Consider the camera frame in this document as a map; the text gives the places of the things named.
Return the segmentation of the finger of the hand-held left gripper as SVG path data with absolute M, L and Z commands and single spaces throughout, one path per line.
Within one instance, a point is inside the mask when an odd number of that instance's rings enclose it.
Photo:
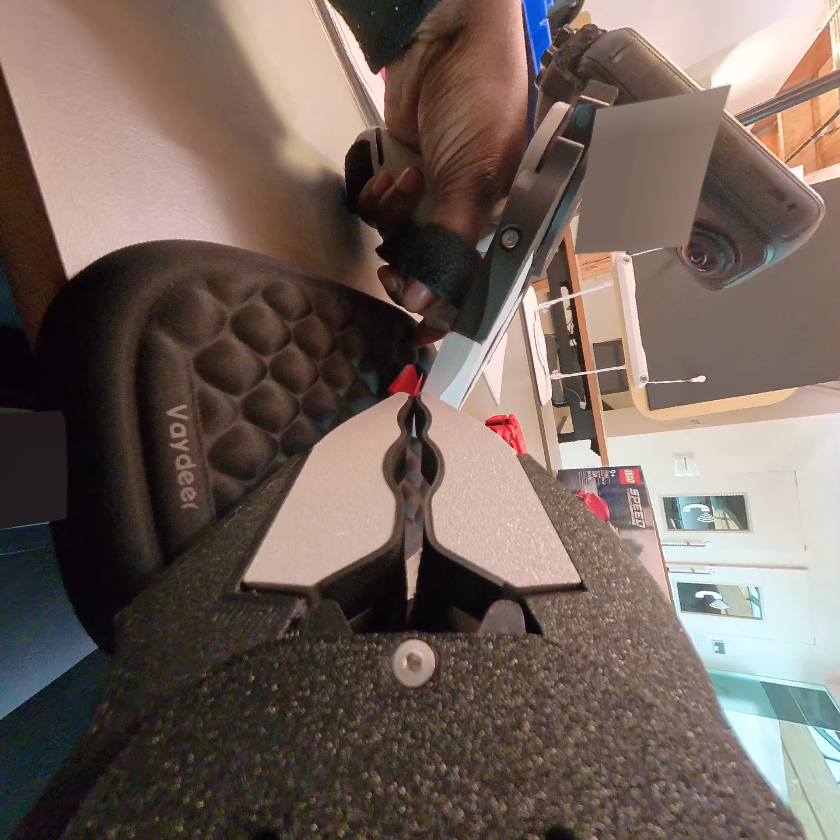
M 477 382 L 484 379 L 491 399 L 498 406 L 507 345 L 506 330 L 482 342 L 450 332 L 441 342 L 425 379 L 425 394 L 453 408 L 463 408 Z

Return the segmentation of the black lego set box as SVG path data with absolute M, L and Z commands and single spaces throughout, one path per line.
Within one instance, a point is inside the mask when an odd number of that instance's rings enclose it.
M 673 604 L 665 556 L 641 467 L 560 469 L 557 478 L 625 542 Z

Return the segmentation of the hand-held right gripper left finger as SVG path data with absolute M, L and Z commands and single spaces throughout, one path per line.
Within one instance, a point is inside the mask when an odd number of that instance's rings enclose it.
M 413 409 L 397 393 L 314 446 L 244 570 L 245 591 L 334 601 L 347 618 L 403 618 L 400 481 Z

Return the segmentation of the blue storage bin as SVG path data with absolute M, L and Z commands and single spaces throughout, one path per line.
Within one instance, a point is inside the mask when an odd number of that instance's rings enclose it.
M 534 74 L 539 73 L 541 58 L 552 45 L 553 38 L 566 25 L 571 1 L 521 1 L 528 56 Z

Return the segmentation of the black padded wrist rest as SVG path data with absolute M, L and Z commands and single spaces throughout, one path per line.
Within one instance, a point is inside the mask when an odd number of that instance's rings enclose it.
M 165 567 L 434 355 L 401 309 L 233 246 L 154 241 L 77 274 L 35 357 L 39 406 L 66 426 L 56 554 L 94 643 L 110 654 Z

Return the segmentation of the red lego car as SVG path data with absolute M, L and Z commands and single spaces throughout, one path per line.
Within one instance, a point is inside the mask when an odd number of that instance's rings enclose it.
M 485 421 L 485 426 L 501 437 L 518 455 L 529 453 L 519 420 L 515 415 L 495 415 Z

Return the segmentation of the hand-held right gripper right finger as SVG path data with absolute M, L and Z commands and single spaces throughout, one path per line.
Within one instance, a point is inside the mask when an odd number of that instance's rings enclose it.
M 418 397 L 435 474 L 426 504 L 432 547 L 516 595 L 577 589 L 581 577 L 515 450 L 474 417 Z

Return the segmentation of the white door with window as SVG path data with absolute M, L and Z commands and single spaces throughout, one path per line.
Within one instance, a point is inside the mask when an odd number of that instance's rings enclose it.
M 679 619 L 693 634 L 815 643 L 804 568 L 672 565 L 668 582 Z
M 669 539 L 719 551 L 806 551 L 792 471 L 659 479 L 652 499 L 659 532 Z

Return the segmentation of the person's left hand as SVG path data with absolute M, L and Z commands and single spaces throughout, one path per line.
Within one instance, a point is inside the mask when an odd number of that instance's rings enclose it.
M 423 166 L 373 176 L 352 212 L 387 240 L 428 186 L 434 224 L 476 246 L 528 143 L 521 2 L 442 1 L 383 70 L 385 127 L 420 153 Z

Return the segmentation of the black board with wooden frame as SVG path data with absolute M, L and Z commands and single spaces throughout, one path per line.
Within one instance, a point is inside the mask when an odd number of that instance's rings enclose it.
M 726 290 L 707 290 L 675 258 L 633 260 L 653 380 L 642 406 L 604 415 L 608 437 L 838 414 L 838 253 L 810 241 Z

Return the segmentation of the desk with black legs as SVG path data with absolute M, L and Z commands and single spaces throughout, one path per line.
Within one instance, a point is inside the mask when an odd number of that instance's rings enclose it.
M 560 375 L 551 381 L 549 401 L 541 406 L 546 462 L 551 470 L 606 467 L 605 408 L 585 322 L 584 288 L 572 232 L 563 236 L 532 289 L 544 332 L 548 373 Z

